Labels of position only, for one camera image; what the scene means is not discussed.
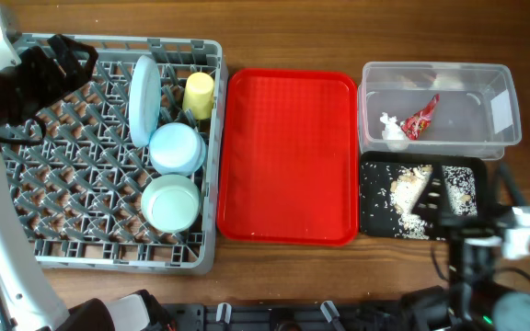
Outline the yellow plastic cup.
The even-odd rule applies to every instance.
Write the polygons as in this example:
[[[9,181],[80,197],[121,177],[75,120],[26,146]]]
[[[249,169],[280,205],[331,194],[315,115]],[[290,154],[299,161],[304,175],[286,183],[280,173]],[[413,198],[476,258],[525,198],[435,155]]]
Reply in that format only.
[[[186,82],[182,108],[190,110],[196,120],[206,120],[212,115],[215,82],[206,73],[191,74]]]

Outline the light blue plate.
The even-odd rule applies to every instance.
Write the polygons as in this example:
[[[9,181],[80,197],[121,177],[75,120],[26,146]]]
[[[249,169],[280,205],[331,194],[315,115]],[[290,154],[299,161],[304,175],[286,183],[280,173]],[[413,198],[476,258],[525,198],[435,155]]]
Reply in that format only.
[[[149,144],[158,125],[161,102],[160,73],[156,62],[141,56],[134,66],[129,93],[129,127],[135,147]]]

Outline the red snack wrapper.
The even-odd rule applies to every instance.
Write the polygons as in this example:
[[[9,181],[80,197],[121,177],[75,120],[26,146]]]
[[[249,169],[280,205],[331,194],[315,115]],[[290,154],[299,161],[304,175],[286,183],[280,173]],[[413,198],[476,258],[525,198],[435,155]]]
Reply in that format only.
[[[423,109],[417,111],[401,123],[400,129],[408,139],[413,141],[418,140],[420,135],[431,125],[433,113],[439,101],[440,95],[435,94]]]

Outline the green bowl with food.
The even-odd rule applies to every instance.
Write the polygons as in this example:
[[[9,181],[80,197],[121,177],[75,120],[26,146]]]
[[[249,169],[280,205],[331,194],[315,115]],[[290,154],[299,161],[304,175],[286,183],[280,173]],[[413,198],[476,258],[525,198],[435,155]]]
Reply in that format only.
[[[169,234],[185,231],[200,213],[200,191],[190,178],[163,175],[144,189],[141,211],[157,231]]]

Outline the light blue bowl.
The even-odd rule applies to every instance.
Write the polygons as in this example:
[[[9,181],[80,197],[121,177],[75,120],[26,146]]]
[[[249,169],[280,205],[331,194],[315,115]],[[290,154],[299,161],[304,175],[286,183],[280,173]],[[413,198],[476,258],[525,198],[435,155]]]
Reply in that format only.
[[[149,143],[151,165],[162,175],[188,177],[202,167],[206,153],[204,139],[193,128],[182,123],[161,126]]]

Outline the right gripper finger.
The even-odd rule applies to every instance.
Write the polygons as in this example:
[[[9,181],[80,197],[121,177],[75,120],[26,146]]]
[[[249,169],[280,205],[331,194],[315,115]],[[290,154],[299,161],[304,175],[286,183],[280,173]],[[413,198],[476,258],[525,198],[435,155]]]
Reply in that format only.
[[[443,205],[443,169],[440,164],[433,164],[428,182],[413,205],[411,212],[422,219],[439,219]]]
[[[500,203],[501,187],[505,187],[510,197],[510,205]],[[511,207],[526,206],[527,200],[519,187],[516,185],[510,167],[500,162],[493,172],[490,181],[490,213],[504,214]]]

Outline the white tissue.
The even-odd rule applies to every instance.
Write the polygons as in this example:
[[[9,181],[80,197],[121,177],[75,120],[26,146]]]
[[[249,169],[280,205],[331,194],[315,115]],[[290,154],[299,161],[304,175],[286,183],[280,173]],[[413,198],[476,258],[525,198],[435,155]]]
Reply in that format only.
[[[389,117],[383,112],[380,121],[385,125],[382,130],[382,139],[386,141],[387,148],[392,152],[406,150],[409,146],[409,138],[398,125],[398,119]]]

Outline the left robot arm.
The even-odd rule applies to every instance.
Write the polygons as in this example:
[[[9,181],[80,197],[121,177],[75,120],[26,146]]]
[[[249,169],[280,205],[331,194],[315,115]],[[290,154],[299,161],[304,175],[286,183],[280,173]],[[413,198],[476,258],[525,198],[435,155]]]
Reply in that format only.
[[[46,131],[38,112],[73,93],[93,74],[96,50],[56,34],[54,55],[34,46],[17,66],[0,71],[0,127],[28,120]],[[0,136],[0,330],[173,330],[168,311],[146,290],[114,302],[90,299],[67,307],[44,276],[18,221],[1,153],[13,139]]]

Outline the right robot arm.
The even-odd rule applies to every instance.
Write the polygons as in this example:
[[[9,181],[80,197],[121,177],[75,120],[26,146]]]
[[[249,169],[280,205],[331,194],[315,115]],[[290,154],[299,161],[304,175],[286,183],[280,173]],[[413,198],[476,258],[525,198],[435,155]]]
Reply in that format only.
[[[399,301],[401,330],[530,330],[530,293],[496,282],[511,271],[530,283],[530,275],[499,259],[529,256],[530,204],[500,165],[474,215],[454,214],[443,167],[432,167],[429,182],[413,211],[444,231],[448,244],[446,288],[435,286],[404,295]]]

